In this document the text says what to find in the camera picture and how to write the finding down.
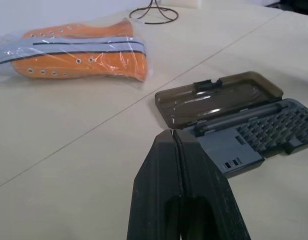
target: case lid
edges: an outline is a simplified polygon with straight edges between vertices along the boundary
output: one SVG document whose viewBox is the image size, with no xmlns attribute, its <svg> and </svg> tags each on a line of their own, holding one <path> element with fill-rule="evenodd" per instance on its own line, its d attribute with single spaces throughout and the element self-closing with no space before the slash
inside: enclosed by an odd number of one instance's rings
<svg viewBox="0 0 308 240">
<path fill-rule="evenodd" d="M 253 71 L 196 82 L 156 93 L 155 104 L 171 129 L 183 129 L 281 100 L 283 91 Z"/>
</svg>

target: table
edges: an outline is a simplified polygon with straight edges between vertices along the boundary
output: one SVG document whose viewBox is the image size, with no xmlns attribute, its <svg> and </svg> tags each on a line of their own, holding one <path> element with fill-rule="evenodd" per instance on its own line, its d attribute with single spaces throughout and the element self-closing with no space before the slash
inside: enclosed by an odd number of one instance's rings
<svg viewBox="0 0 308 240">
<path fill-rule="evenodd" d="M 248 4 L 177 11 L 144 29 L 146 83 L 0 82 L 0 240 L 125 239 L 134 177 L 167 128 L 158 91 L 257 71 L 308 107 L 308 16 Z M 308 149 L 229 182 L 253 240 L 308 239 Z"/>
</svg>

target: black plastic object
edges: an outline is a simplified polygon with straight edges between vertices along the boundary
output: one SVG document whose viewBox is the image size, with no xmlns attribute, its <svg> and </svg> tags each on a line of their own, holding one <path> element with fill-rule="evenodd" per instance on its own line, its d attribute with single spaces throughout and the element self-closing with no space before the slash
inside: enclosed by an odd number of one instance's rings
<svg viewBox="0 0 308 240">
<path fill-rule="evenodd" d="M 193 134 L 230 177 L 265 158 L 308 147 L 308 109 L 255 72 L 158 92 L 156 105 L 171 128 Z"/>
<path fill-rule="evenodd" d="M 165 130 L 135 180 L 127 240 L 250 240 L 228 180 L 195 137 Z"/>
</svg>

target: black clip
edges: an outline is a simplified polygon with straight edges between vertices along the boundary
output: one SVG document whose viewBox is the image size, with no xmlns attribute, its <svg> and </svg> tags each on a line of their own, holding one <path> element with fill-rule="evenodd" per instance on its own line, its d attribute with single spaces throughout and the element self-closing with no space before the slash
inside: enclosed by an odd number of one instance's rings
<svg viewBox="0 0 308 240">
<path fill-rule="evenodd" d="M 228 180 L 195 137 L 165 130 L 135 180 L 127 240 L 251 240 Z"/>
<path fill-rule="evenodd" d="M 222 85 L 223 85 L 223 82 L 220 79 L 217 80 L 215 83 L 213 83 L 212 80 L 194 82 L 194 88 L 197 93 L 206 92 L 211 89 L 218 89 L 218 88 L 221 88 Z"/>
</svg>

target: plastic bag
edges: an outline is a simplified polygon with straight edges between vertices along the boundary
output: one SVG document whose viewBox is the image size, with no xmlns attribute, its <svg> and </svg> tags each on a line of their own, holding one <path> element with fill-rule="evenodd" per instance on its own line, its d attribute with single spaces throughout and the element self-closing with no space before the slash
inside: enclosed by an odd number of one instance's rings
<svg viewBox="0 0 308 240">
<path fill-rule="evenodd" d="M 146 46 L 134 30 L 124 18 L 105 27 L 71 23 L 7 36 L 0 43 L 0 75 L 37 79 L 106 75 L 144 82 Z"/>
</svg>

